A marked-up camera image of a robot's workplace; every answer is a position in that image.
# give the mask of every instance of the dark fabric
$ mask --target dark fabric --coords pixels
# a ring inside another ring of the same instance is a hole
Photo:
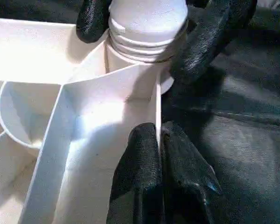
[[[230,223],[226,200],[212,167],[183,130],[162,127],[165,214],[168,224]]]
[[[0,18],[75,24],[83,0],[0,0]]]
[[[214,168],[231,223],[280,224],[280,36],[248,30],[225,51],[163,96],[163,122]]]
[[[259,30],[280,32],[280,11],[259,7],[249,26]]]
[[[157,224],[163,189],[159,149],[152,123],[135,127],[115,170],[108,224]]]

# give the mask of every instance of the gloved hand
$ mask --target gloved hand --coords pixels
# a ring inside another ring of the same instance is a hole
[[[168,224],[229,223],[213,169],[172,122],[163,125],[161,155],[153,124],[132,130],[114,172],[107,224],[159,224],[163,211]]]
[[[97,41],[108,27],[112,0],[84,0],[77,20],[77,35],[86,42]],[[205,7],[187,43],[176,54],[170,70],[176,82],[189,84],[197,80],[211,61],[252,18],[257,0],[188,0]]]
[[[155,127],[145,123],[130,133],[114,172],[107,224],[157,224],[163,206],[161,163]]]

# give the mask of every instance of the white plastic tray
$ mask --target white plastic tray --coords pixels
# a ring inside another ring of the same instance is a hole
[[[0,224],[105,223],[130,131],[160,136],[166,66],[119,55],[108,31],[85,44],[71,24],[0,19]]]

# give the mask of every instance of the black cloth background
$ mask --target black cloth background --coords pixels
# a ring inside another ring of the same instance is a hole
[[[81,0],[0,0],[0,17],[76,23]],[[243,31],[174,106],[214,168],[232,223],[280,224],[280,35]]]

